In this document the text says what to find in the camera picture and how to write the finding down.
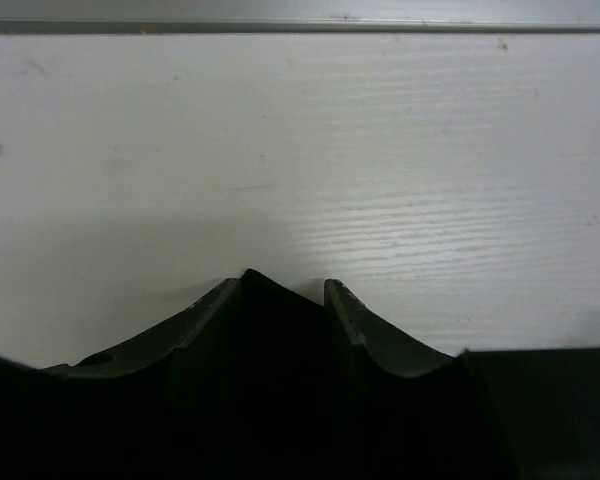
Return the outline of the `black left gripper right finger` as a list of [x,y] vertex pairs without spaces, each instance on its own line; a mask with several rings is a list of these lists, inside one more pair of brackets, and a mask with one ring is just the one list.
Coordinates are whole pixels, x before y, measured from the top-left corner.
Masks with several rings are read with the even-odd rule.
[[420,378],[454,362],[375,314],[337,279],[324,282],[324,307],[356,372],[369,366],[396,378]]

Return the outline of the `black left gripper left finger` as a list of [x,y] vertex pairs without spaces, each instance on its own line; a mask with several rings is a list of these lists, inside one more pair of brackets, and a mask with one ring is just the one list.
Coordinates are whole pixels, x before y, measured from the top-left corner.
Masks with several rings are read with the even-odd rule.
[[240,280],[229,278],[194,304],[113,347],[75,365],[60,364],[42,371],[65,379],[109,380],[130,377],[193,345],[215,330],[240,299]]

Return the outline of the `black tank top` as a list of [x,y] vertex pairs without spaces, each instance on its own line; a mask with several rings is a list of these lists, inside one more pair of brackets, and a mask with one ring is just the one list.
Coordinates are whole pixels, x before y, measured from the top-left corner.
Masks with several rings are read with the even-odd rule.
[[257,271],[170,378],[197,479],[518,479],[469,358],[420,378],[356,372],[322,303]]

